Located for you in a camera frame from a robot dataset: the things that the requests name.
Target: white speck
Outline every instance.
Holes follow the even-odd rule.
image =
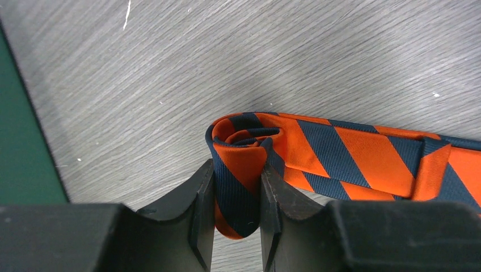
[[[127,26],[127,21],[129,20],[129,14],[130,14],[130,0],[129,0],[129,6],[127,7],[127,14],[125,14],[124,30],[125,30],[125,27]]]

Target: ribbed fabric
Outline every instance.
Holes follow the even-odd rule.
[[[336,199],[457,201],[481,213],[481,142],[285,113],[237,113],[211,125],[216,227],[259,226],[260,175]]]

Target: scratch on table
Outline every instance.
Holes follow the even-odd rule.
[[[129,20],[130,4],[131,4],[131,0],[129,0],[129,6],[127,7],[127,14],[125,14],[124,30],[125,30],[125,27],[127,26],[127,21]]]

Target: striped necktie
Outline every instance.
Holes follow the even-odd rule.
[[[259,226],[260,175],[336,199],[457,201],[481,214],[481,142],[285,113],[222,117],[205,135],[214,160],[216,227]]]

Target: green panel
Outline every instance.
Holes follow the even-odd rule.
[[[66,203],[5,35],[0,34],[0,205]]]

